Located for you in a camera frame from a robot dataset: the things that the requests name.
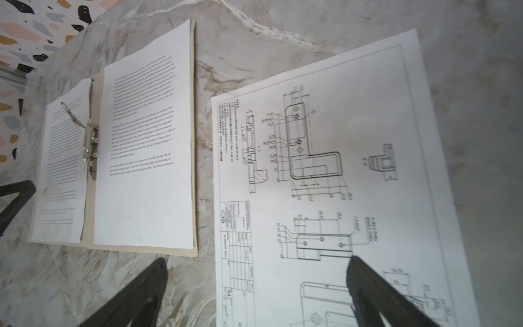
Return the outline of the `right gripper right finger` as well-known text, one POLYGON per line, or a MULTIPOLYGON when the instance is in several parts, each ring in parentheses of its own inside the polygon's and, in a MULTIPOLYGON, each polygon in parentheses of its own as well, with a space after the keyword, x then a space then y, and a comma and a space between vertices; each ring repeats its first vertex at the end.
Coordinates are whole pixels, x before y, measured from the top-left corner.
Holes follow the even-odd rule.
POLYGON ((436 326, 358 256, 350 259, 346 284, 359 326, 436 326))

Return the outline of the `white diagram sheet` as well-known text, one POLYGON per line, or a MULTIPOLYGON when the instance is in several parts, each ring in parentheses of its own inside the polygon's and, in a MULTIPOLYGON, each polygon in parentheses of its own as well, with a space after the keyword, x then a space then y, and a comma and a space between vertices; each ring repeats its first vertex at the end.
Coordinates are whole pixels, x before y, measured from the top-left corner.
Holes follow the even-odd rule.
POLYGON ((479 326, 416 30, 211 104, 218 326, 356 326, 354 257, 479 326))

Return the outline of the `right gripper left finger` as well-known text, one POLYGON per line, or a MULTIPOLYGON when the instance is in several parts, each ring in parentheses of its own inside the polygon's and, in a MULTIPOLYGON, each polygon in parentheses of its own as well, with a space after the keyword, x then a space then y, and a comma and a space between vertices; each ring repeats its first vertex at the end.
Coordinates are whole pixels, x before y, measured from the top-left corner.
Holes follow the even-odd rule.
POLYGON ((158 258, 81 326, 156 326, 167 282, 166 261, 158 258))

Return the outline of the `white text sheet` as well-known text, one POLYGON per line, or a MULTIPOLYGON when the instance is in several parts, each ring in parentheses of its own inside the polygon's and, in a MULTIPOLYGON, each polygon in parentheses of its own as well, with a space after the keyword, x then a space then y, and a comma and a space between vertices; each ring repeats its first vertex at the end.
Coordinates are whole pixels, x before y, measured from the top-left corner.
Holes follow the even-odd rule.
POLYGON ((35 197, 32 243, 81 243, 87 197, 84 127, 91 79, 46 106, 35 197))
POLYGON ((93 242, 193 249, 193 20, 104 69, 93 242))

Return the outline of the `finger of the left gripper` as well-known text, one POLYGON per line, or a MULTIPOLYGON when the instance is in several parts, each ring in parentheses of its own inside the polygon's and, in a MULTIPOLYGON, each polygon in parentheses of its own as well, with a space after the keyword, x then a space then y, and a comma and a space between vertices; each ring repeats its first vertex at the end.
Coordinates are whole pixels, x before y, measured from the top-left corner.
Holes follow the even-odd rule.
POLYGON ((36 192, 32 181, 26 180, 1 186, 1 197, 17 194, 17 196, 1 211, 1 236, 4 235, 16 214, 28 203, 36 192))

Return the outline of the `beige manila folder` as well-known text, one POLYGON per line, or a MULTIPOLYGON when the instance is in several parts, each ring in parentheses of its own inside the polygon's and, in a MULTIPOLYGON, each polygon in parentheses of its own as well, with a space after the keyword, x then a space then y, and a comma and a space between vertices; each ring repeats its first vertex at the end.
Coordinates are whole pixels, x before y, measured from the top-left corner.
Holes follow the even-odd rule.
MULTIPOLYGON (((90 119, 94 120, 95 123, 99 125, 99 115, 100 115, 100 108, 101 108, 101 100, 102 100, 102 91, 104 87, 104 69, 101 69, 99 73, 92 76, 91 78, 91 89, 90 89, 90 119)), ((195 137, 195 106, 194 106, 194 144, 195 144, 195 163, 194 163, 194 201, 195 201, 195 210, 196 210, 196 137, 195 137)), ((42 146, 42 139, 39 144, 39 158, 38 158, 38 166, 39 166, 39 159, 41 155, 41 146, 42 146)), ((87 197, 85 202, 85 210, 84 210, 84 226, 83 226, 83 233, 81 237, 81 243, 79 244, 69 244, 69 243, 55 243, 53 245, 71 245, 71 246, 77 246, 82 247, 86 249, 102 249, 102 250, 109 250, 109 251, 116 251, 116 252, 136 252, 136 253, 154 253, 159 255, 167 255, 167 256, 182 256, 182 257, 190 257, 194 258, 197 256, 198 248, 197 248, 197 224, 196 224, 196 244, 193 249, 166 249, 166 248, 159 248, 159 247, 132 247, 132 246, 103 246, 103 245, 95 245, 93 242, 93 232, 94 232, 94 213, 95 213, 95 187, 96 187, 96 180, 93 181, 91 179, 91 176, 89 175, 89 172, 87 173, 87 197)), ((30 225, 30 232, 32 223, 34 220, 34 209, 33 214, 31 218, 31 225, 30 225)))

